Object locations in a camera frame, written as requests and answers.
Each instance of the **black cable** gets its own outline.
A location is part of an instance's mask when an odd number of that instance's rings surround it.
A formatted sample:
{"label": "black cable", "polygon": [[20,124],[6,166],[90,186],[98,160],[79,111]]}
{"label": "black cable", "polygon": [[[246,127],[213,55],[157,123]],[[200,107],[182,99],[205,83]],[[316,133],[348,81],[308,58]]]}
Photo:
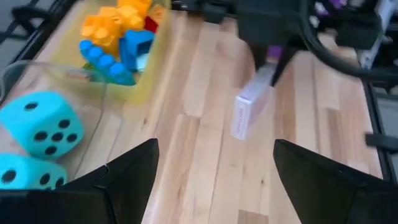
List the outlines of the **black cable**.
{"label": "black cable", "polygon": [[398,74],[389,73],[381,69],[363,69],[356,67],[331,53],[318,39],[317,33],[309,21],[311,6],[309,0],[301,0],[300,5],[300,31],[307,48],[324,64],[347,75],[369,81],[397,82]]}

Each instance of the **teal foam die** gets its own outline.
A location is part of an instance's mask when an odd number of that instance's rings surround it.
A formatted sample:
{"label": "teal foam die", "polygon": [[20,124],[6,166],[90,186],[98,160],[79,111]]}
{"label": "teal foam die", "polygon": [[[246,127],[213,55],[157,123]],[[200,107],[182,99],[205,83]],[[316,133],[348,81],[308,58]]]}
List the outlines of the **teal foam die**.
{"label": "teal foam die", "polygon": [[0,189],[53,190],[67,181],[62,166],[16,154],[0,154]]}
{"label": "teal foam die", "polygon": [[83,138],[78,115],[54,91],[40,91],[17,98],[0,110],[0,123],[31,155],[54,159],[74,148]]}

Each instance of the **clear plastic bin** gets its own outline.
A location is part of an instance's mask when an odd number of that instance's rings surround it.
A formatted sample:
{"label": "clear plastic bin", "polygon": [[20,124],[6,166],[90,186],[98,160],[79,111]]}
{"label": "clear plastic bin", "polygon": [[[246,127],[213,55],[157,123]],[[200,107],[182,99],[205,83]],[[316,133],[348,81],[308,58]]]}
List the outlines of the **clear plastic bin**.
{"label": "clear plastic bin", "polygon": [[[154,4],[160,4],[166,9],[170,9],[170,0],[153,0],[152,6]],[[76,68],[84,66],[86,60],[81,56],[78,48],[78,44],[81,40],[81,25],[85,16],[97,14],[102,6],[116,6],[116,0],[86,0],[79,2],[78,12],[73,15],[73,20],[70,21],[69,24],[65,24],[67,31],[60,40],[57,40],[49,62],[62,65],[67,64]],[[163,64],[165,51],[167,50],[169,42],[169,32],[170,14],[167,10],[157,29],[155,40],[149,52],[145,72],[138,77],[137,84],[134,86],[110,83],[108,86],[108,93],[114,100],[141,104],[149,98]],[[86,93],[87,86],[84,83],[82,84],[75,80],[66,79],[63,81],[63,85],[75,92],[80,92],[81,94]],[[96,83],[92,83],[92,85],[93,88],[101,88],[97,86]]]}
{"label": "clear plastic bin", "polygon": [[[57,66],[43,62],[20,61],[8,66],[0,76],[0,100],[4,98],[4,84],[15,75],[22,74],[23,78],[14,86],[8,94],[6,101],[1,105],[2,109],[10,101],[38,91],[56,91],[61,94],[68,104],[78,115],[84,127],[83,139],[71,151],[55,160],[57,164],[64,166],[67,170],[69,181],[74,179],[78,166],[81,164],[91,140],[100,123],[105,108],[111,108],[110,101],[106,100],[107,83],[105,77],[95,71],[75,69],[69,66]],[[86,82],[80,83],[80,88],[86,90],[86,94],[72,91],[63,85],[63,80],[68,75],[79,75],[82,77],[95,76],[99,78],[96,86]],[[0,123],[0,153],[10,152],[13,154],[28,155],[20,144],[11,136],[8,129]]]}

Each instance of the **wooden surface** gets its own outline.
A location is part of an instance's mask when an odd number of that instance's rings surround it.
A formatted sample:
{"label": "wooden surface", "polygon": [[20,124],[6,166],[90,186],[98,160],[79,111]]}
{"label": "wooden surface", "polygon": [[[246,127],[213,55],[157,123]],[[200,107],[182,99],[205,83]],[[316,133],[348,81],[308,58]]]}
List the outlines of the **wooden surface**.
{"label": "wooden surface", "polygon": [[[98,127],[87,128],[84,147],[60,161],[71,179],[155,137],[160,161],[143,223],[290,224],[299,220],[272,159],[275,138],[380,177],[376,151],[363,139],[371,125],[360,81],[308,53],[298,54],[286,69],[247,141],[230,135],[234,96],[254,70],[235,25],[175,12],[152,99],[140,107],[107,106]],[[52,39],[39,60],[56,43]],[[91,121],[95,110],[80,107],[79,114]]]}

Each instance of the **small box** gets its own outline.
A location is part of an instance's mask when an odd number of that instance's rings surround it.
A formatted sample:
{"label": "small box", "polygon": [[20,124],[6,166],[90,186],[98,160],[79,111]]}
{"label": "small box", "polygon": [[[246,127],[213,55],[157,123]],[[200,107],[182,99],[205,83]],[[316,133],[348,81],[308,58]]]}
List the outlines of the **small box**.
{"label": "small box", "polygon": [[266,107],[275,68],[274,63],[265,64],[236,96],[231,126],[234,137],[245,140],[249,128]]}

